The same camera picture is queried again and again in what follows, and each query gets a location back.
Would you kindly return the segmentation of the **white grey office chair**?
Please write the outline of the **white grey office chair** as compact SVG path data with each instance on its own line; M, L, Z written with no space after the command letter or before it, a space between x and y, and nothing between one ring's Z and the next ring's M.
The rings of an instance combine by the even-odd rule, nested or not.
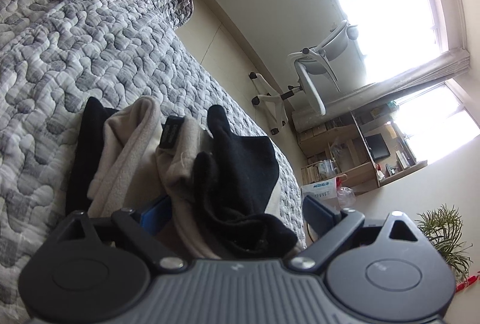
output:
M303 92L310 106L321 116L326 115L326 107L314 85L312 75L327 77L336 88L339 88L338 77L334 72L331 62L337 59L348 47L348 43L358 38L357 26L348 21L342 21L333 29L327 38L313 47L305 47L299 52L290 53L287 63L292 65L298 75L298 84L289 86L288 91L276 91L263 77L262 74L251 72L249 74L258 94L251 100L251 104L262 107L269 114L269 132L277 135L289 122L285 101L299 92Z

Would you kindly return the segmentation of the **grey checked quilted bedcover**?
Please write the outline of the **grey checked quilted bedcover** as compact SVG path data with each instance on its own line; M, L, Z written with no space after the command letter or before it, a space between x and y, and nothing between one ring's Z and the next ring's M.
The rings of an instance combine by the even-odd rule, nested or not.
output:
M1 0L1 321L28 314L20 271L64 216L89 97L157 99L200 120L224 107L233 131L261 128L176 37L192 0Z

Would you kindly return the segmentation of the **wooden desk shelf unit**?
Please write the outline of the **wooden desk shelf unit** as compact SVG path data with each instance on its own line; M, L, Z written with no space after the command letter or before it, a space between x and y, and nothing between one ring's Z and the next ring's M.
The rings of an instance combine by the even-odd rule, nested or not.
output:
M301 169L302 183L342 175L346 178L343 184L359 195L427 167L426 161L414 155L394 121L398 108L393 101L359 108L300 133L298 145L307 158L307 165ZM377 162L365 141L375 134L383 136L391 153Z

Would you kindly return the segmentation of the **black laptop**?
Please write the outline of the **black laptop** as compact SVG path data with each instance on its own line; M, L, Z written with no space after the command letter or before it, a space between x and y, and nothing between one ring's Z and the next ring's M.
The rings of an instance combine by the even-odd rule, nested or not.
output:
M391 153L381 134L370 135L365 138L368 150L375 162L388 158Z

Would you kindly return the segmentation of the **cream black raglan sweatshirt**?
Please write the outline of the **cream black raglan sweatshirt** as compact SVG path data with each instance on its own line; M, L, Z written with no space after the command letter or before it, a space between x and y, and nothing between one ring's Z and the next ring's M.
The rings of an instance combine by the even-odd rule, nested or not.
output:
M66 212L108 217L162 195L183 250L195 258L283 258L299 245L280 218L280 169L268 137L236 135L219 105L201 126L164 117L149 96L121 110L89 98Z

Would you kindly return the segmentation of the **green potted plant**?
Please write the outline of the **green potted plant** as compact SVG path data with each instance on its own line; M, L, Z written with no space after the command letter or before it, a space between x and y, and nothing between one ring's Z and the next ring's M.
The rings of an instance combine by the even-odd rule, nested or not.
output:
M456 281L465 281L473 263L469 249L473 247L463 239L463 219L459 208L442 204L439 208L417 214L416 225L432 246L446 261Z

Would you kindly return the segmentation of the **right grey curtain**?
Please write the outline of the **right grey curtain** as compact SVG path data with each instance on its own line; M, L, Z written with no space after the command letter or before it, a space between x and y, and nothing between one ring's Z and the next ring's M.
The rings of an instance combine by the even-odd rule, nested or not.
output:
M402 92L417 91L422 89L422 87L441 83L469 70L469 52L463 48L455 48L416 69L409 69L399 76L383 82L363 86L349 94L327 102L324 115L316 113L312 107L293 111L293 124L295 130L298 133L302 133L335 117L380 99L385 99L385 97L396 99L397 94L400 95Z

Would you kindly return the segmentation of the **white blue paper bag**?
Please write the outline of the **white blue paper bag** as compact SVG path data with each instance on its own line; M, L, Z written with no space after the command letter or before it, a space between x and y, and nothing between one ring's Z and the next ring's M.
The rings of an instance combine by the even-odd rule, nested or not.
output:
M337 179L335 177L301 186L301 193L303 197L310 195L316 201L327 204L336 210L340 210L337 193Z

